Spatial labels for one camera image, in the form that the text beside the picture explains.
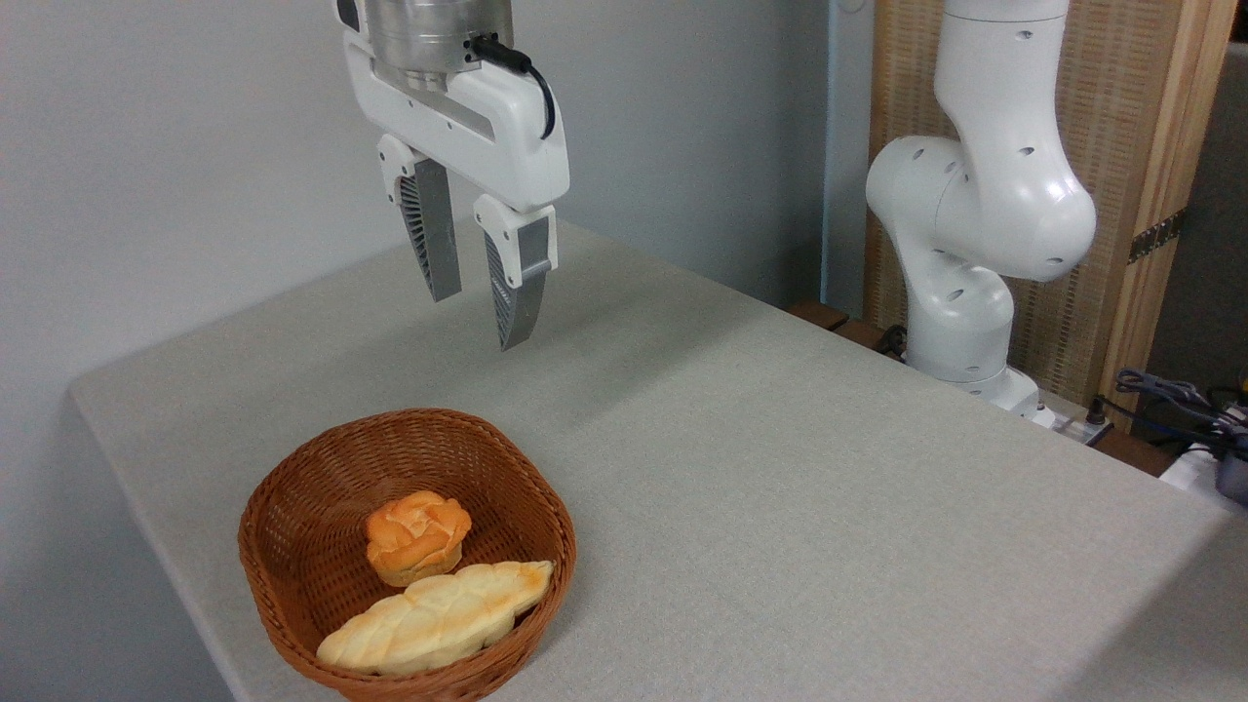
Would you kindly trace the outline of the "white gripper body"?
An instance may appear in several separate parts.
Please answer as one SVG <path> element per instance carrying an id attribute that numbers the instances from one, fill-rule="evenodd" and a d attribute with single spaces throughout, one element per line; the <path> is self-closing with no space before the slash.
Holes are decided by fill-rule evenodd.
<path id="1" fill-rule="evenodd" d="M 444 92 L 397 87 L 356 31 L 344 31 L 357 102 L 383 132 L 441 162 L 517 212 L 557 204 L 570 186 L 562 125 L 547 124 L 542 90 L 530 77 L 482 62 L 451 74 Z"/>

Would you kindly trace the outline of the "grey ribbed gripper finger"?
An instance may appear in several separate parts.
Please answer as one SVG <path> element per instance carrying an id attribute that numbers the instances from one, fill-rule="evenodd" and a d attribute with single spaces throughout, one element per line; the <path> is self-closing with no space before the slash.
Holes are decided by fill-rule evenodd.
<path id="1" fill-rule="evenodd" d="M 557 270 L 557 209 L 518 214 L 482 195 L 474 217 L 485 235 L 487 272 L 503 351 L 525 342 L 535 329 L 548 272 Z"/>
<path id="2" fill-rule="evenodd" d="M 459 294 L 449 172 L 391 134 L 379 137 L 377 152 L 386 194 L 401 212 L 432 299 L 441 301 Z"/>

